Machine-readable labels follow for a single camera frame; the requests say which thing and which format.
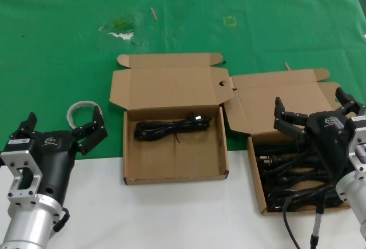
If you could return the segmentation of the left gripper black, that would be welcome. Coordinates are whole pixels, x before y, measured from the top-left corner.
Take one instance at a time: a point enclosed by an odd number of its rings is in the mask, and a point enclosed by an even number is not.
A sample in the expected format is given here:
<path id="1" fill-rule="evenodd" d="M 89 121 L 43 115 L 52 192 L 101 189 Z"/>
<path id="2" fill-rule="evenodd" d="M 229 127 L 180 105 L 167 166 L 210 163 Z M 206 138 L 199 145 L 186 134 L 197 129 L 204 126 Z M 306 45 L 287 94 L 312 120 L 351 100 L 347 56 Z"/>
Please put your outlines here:
<path id="1" fill-rule="evenodd" d="M 37 117 L 31 112 L 10 135 L 12 140 L 31 138 L 30 141 L 28 143 L 9 141 L 7 151 L 28 150 L 42 172 L 37 193 L 63 204 L 77 151 L 85 156 L 108 136 L 104 118 L 100 108 L 94 106 L 92 121 L 74 128 L 72 132 L 52 131 L 33 134 L 36 124 Z"/>

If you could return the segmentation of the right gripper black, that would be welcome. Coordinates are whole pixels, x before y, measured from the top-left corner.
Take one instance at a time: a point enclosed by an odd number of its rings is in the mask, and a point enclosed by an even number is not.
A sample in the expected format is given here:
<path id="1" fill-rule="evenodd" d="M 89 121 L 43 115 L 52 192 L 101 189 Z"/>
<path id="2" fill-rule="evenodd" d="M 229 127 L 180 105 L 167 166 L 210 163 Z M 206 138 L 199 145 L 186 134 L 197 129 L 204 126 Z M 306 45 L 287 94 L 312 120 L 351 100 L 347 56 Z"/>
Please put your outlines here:
<path id="1" fill-rule="evenodd" d="M 276 97 L 274 108 L 274 129 L 297 141 L 307 138 L 333 183 L 345 175 L 349 162 L 350 134 L 344 129 L 346 115 L 365 114 L 365 105 L 353 95 L 345 93 L 341 87 L 336 89 L 335 96 L 341 104 L 335 111 L 316 112 L 309 116 L 289 112 L 285 110 L 280 97 Z"/>

